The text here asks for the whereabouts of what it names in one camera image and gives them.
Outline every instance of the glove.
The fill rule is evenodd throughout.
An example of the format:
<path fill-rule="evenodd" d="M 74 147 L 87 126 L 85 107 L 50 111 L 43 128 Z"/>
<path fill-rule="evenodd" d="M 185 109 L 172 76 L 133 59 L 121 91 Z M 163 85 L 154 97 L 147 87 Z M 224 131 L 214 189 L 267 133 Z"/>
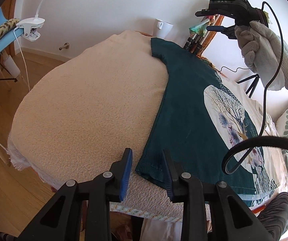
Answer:
<path fill-rule="evenodd" d="M 250 22 L 247 26 L 236 26 L 235 36 L 241 49 L 244 62 L 254 73 L 260 75 L 265 86 L 275 74 L 281 56 L 279 37 L 260 22 Z M 284 46 L 281 70 L 269 90 L 280 90 L 283 86 L 288 90 L 288 48 Z"/>

